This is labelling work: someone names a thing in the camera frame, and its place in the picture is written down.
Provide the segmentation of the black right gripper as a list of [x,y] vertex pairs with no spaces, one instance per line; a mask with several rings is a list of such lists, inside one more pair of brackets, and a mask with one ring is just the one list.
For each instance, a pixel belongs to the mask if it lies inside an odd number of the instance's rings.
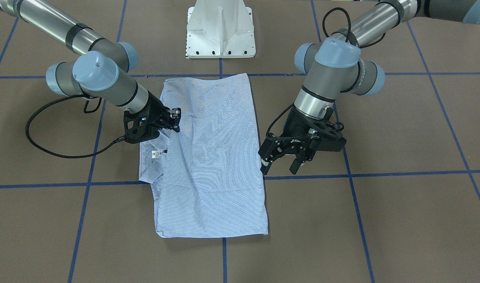
[[160,130],[180,132],[181,108],[168,108],[155,95],[150,94],[145,106],[136,113],[124,111],[124,141],[141,143],[159,137]]

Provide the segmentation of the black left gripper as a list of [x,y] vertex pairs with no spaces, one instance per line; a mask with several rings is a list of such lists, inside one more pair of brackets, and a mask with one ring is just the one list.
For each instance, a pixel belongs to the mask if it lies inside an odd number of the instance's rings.
[[[272,133],[272,127],[285,114],[289,113],[279,136]],[[311,161],[316,152],[339,152],[346,145],[341,122],[330,122],[334,114],[332,107],[324,107],[323,119],[310,118],[290,105],[270,123],[265,139],[258,151],[261,161],[260,171],[267,175],[272,163],[286,155],[295,158],[289,167],[296,175],[301,166]]]

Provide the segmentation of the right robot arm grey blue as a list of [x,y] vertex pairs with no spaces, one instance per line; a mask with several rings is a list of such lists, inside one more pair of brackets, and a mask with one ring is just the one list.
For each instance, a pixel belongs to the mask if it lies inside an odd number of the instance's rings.
[[32,24],[78,54],[74,62],[50,66],[46,83],[59,95],[102,98],[123,109],[124,141],[153,140],[162,129],[179,132],[181,109],[164,106],[129,75],[139,61],[132,45],[109,41],[45,0],[0,0],[0,11]]

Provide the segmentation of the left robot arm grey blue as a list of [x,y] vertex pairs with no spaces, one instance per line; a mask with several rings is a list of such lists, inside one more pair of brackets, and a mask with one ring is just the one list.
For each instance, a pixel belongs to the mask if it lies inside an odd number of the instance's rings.
[[279,136],[267,130],[258,151],[260,171],[266,175],[273,162],[294,155],[289,170],[296,174],[316,152],[340,152],[346,145],[344,125],[330,121],[342,93],[370,96],[381,90],[385,72],[360,58],[361,50],[379,43],[386,32],[415,17],[480,24],[480,0],[379,0],[354,21],[343,8],[346,27],[326,36],[320,44],[305,43],[295,53],[295,66],[306,77]]

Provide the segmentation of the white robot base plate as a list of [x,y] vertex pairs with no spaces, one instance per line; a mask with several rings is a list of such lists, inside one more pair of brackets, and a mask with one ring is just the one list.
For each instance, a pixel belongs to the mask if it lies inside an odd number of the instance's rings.
[[188,59],[249,59],[257,52],[253,11],[243,0],[197,0],[186,31]]

